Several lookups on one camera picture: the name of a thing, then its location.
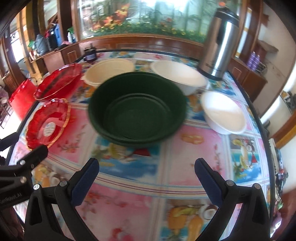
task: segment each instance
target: stainless steel thermos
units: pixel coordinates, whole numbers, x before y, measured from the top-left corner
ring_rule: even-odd
[[[218,8],[210,25],[197,70],[221,80],[227,70],[239,34],[239,18],[229,8]]]

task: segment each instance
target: floral glass mural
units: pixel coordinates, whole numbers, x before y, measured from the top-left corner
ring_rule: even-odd
[[[242,0],[77,0],[81,38],[161,34],[203,43],[218,7],[237,15]]]

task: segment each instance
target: purple bottle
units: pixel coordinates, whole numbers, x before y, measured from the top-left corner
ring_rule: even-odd
[[[260,62],[260,55],[256,55],[253,65],[251,67],[251,70],[255,71],[259,65],[259,62]]]
[[[256,53],[253,52],[251,53],[250,57],[249,57],[249,60],[248,60],[248,63],[247,63],[247,66],[251,69],[252,68],[252,65],[254,63],[254,59],[256,57]]]

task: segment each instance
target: blue gripper pad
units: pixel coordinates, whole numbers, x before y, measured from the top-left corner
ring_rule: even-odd
[[[223,203],[222,190],[199,159],[195,161],[194,171],[212,204],[221,207]]]
[[[100,166],[97,159],[93,159],[87,170],[81,176],[71,192],[71,204],[76,207],[82,204],[87,192],[99,173]]]

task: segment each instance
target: white sticker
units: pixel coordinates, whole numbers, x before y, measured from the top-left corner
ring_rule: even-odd
[[[55,130],[55,123],[54,123],[54,122],[50,122],[50,123],[48,123],[48,124],[45,126],[45,128],[44,128],[44,130],[43,130],[43,135],[44,135],[45,137],[51,136],[52,133],[54,132],[54,130]]]

